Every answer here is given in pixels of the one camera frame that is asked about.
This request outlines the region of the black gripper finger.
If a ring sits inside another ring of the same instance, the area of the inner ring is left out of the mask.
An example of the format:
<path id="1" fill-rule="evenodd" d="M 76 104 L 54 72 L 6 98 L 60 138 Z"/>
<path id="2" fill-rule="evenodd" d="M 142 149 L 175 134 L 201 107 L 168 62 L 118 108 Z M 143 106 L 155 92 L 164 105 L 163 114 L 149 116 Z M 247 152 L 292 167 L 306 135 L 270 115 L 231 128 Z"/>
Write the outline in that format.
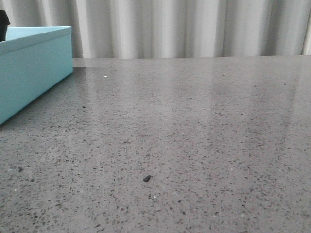
<path id="1" fill-rule="evenodd" d="M 10 20 L 5 10 L 0 9 L 0 42 L 6 40 L 6 33 L 8 26 L 10 25 Z"/>

